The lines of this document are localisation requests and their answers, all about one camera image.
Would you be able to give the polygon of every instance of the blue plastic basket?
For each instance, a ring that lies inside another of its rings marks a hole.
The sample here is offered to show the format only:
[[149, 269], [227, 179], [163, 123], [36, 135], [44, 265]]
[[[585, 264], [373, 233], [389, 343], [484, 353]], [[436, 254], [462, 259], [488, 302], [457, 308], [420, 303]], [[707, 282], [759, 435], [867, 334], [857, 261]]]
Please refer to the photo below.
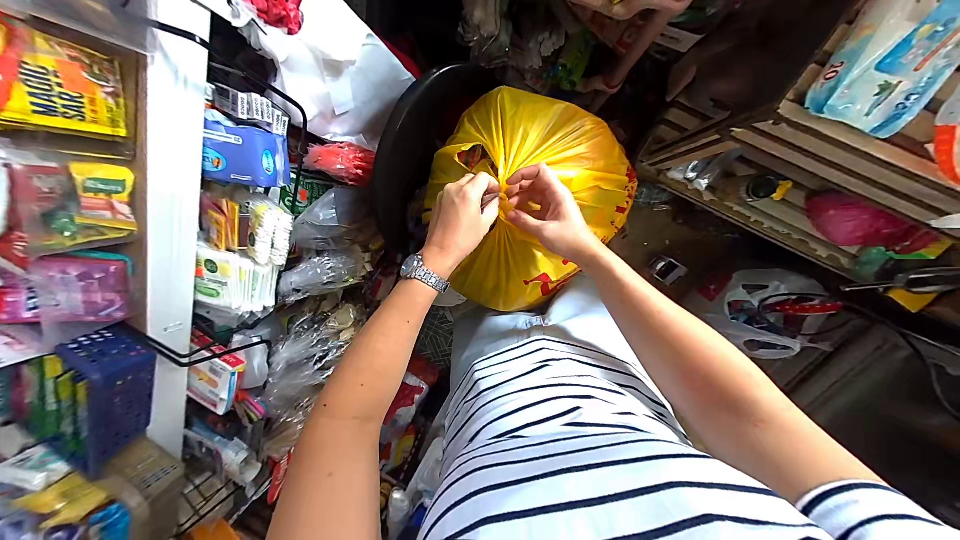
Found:
[[75, 422], [72, 433], [61, 430], [50, 443], [97, 479], [107, 461], [150, 425], [156, 352], [123, 325], [82, 335], [55, 351], [74, 383], [72, 395], [59, 399], [72, 404]]

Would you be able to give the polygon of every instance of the white cloth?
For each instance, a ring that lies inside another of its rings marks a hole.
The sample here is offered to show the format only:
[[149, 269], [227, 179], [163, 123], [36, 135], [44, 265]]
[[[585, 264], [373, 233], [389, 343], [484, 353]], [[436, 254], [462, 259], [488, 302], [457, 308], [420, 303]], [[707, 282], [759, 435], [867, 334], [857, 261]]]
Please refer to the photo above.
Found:
[[458, 321], [452, 367], [420, 538], [960, 538], [876, 482], [794, 507], [693, 449], [584, 278], [542, 316]]

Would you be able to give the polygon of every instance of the watch face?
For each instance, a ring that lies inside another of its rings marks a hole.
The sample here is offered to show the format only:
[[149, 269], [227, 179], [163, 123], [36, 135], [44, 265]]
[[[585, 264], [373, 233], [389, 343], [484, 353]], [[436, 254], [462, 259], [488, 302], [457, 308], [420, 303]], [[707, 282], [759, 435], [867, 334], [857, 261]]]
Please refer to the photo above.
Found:
[[421, 265], [420, 258], [416, 255], [411, 255], [406, 260], [403, 261], [403, 266], [400, 266], [400, 276], [403, 278], [408, 278], [413, 275], [414, 270]]

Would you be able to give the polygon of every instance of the forearm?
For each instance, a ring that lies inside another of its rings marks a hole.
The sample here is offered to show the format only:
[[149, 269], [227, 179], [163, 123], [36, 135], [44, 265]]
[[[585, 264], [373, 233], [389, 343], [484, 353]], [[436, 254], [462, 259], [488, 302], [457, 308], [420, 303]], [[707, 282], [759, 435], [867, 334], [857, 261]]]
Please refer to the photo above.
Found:
[[437, 292], [422, 282], [398, 283], [353, 338], [320, 394], [311, 420], [349, 419], [379, 432], [436, 297]]
[[878, 479], [806, 417], [756, 365], [606, 248], [582, 264], [643, 367], [733, 467], [796, 501], [838, 479]]
[[437, 292], [397, 284], [314, 404], [297, 443], [271, 539], [379, 538], [380, 426]]

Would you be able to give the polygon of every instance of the silver watch band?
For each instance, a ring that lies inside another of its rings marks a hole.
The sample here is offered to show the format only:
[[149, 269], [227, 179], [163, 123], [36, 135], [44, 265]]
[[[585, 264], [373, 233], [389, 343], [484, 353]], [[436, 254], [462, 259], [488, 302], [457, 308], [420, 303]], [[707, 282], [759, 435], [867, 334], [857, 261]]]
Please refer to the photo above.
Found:
[[446, 290], [450, 287], [449, 282], [442, 279], [440, 276], [435, 274], [432, 270], [430, 270], [426, 266], [421, 266], [417, 268], [414, 271], [414, 275], [411, 276], [411, 278], [430, 285], [441, 294], [444, 294]]

